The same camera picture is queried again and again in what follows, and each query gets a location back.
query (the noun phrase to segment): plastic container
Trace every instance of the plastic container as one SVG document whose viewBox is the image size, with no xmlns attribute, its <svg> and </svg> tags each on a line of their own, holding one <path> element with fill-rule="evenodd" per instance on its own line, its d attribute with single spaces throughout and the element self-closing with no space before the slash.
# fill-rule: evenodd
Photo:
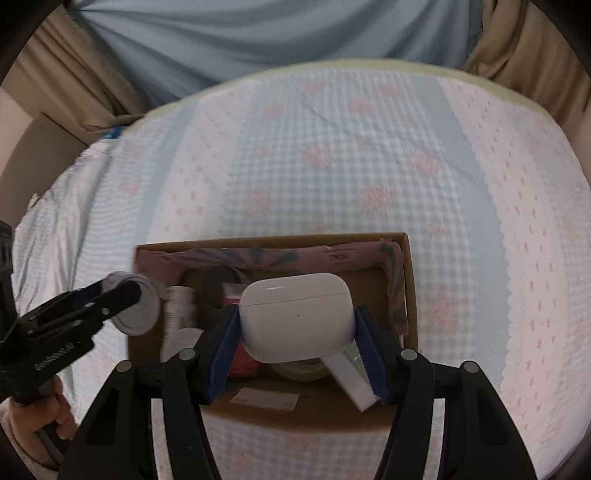
<svg viewBox="0 0 591 480">
<path fill-rule="evenodd" d="M 246 351 L 264 364 L 339 353 L 355 337 L 349 287 L 331 273 L 250 284 L 240 299 L 240 321 Z"/>
<path fill-rule="evenodd" d="M 195 291 L 191 287 L 168 288 L 168 301 L 164 305 L 164 338 L 183 328 L 196 326 L 197 306 L 193 303 Z"/>
<path fill-rule="evenodd" d="M 287 362 L 285 364 L 273 364 L 271 369 L 282 377 L 298 382 L 313 382 L 319 378 L 330 375 L 320 358 L 311 358 L 300 362 Z"/>
<path fill-rule="evenodd" d="M 167 362 L 185 348 L 193 348 L 201 337 L 203 330 L 200 328 L 183 328 L 170 334 L 164 340 L 160 350 L 160 361 Z M 230 367 L 230 377 L 255 377 L 264 365 L 252 358 L 244 348 L 242 342 L 238 344 L 236 353 Z"/>
<path fill-rule="evenodd" d="M 342 353 L 322 357 L 322 361 L 359 411 L 367 410 L 379 400 L 371 388 L 355 342 Z"/>
<path fill-rule="evenodd" d="M 160 297 L 156 286 L 143 275 L 129 272 L 113 272 L 101 282 L 103 292 L 112 290 L 124 281 L 134 281 L 141 289 L 139 302 L 120 312 L 111 321 L 120 332 L 138 336 L 150 331 L 158 322 Z"/>
</svg>

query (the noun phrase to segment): beige curtain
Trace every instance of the beige curtain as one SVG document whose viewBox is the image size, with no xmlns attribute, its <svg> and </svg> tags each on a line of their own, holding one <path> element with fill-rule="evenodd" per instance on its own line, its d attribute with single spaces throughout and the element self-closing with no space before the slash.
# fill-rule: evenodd
<svg viewBox="0 0 591 480">
<path fill-rule="evenodd" d="M 536 101 L 572 140 L 591 81 L 554 24 L 527 0 L 485 0 L 483 26 L 465 70 Z"/>
<path fill-rule="evenodd" d="M 591 108 L 585 110 L 581 126 L 571 143 L 587 182 L 591 185 Z"/>
<path fill-rule="evenodd" d="M 62 5 L 23 48 L 2 88 L 31 116 L 44 113 L 86 144 L 147 110 Z"/>
</svg>

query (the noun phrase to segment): pink fabric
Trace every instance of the pink fabric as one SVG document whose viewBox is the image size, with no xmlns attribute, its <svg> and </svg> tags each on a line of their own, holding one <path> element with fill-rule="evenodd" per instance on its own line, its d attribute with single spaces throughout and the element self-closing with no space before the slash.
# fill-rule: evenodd
<svg viewBox="0 0 591 480">
<path fill-rule="evenodd" d="M 197 248 L 178 253 L 139 249 L 136 271 L 165 286 L 176 285 L 187 270 L 227 265 L 286 275 L 338 273 L 379 267 L 388 279 L 388 319 L 399 335 L 408 332 L 403 256 L 396 242 L 376 241 L 305 248 Z"/>
</svg>

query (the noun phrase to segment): finger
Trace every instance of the finger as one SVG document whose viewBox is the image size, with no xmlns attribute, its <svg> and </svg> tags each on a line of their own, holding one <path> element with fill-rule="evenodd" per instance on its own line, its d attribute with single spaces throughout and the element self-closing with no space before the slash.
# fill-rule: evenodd
<svg viewBox="0 0 591 480">
<path fill-rule="evenodd" d="M 32 434 L 51 423 L 59 409 L 60 405 L 54 397 L 37 400 L 27 407 L 17 407 L 10 402 L 12 427 L 24 435 Z"/>
<path fill-rule="evenodd" d="M 56 433 L 62 440 L 72 440 L 78 430 L 78 425 L 74 421 L 74 417 L 71 417 L 67 422 L 58 425 Z"/>
<path fill-rule="evenodd" d="M 72 411 L 70 409 L 70 404 L 63 395 L 58 395 L 56 398 L 60 408 L 57 411 L 55 418 L 56 422 L 62 424 L 68 421 L 70 417 L 72 417 Z"/>
<path fill-rule="evenodd" d="M 51 379 L 51 384 L 53 386 L 53 390 L 56 394 L 60 395 L 64 393 L 64 384 L 61 381 L 61 378 L 57 375 Z"/>
</svg>

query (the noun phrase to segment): human hand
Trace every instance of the human hand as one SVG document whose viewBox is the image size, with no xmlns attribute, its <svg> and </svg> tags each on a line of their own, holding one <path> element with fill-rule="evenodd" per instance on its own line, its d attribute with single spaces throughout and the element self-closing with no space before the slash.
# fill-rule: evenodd
<svg viewBox="0 0 591 480">
<path fill-rule="evenodd" d="M 72 440 L 78 429 L 70 404 L 63 395 L 61 380 L 53 377 L 51 383 L 55 397 L 38 400 L 26 407 L 17 407 L 12 400 L 9 404 L 9 418 L 15 440 L 33 460 L 46 466 L 54 466 L 53 461 L 35 432 L 56 421 L 59 425 L 57 435 L 62 439 Z"/>
</svg>

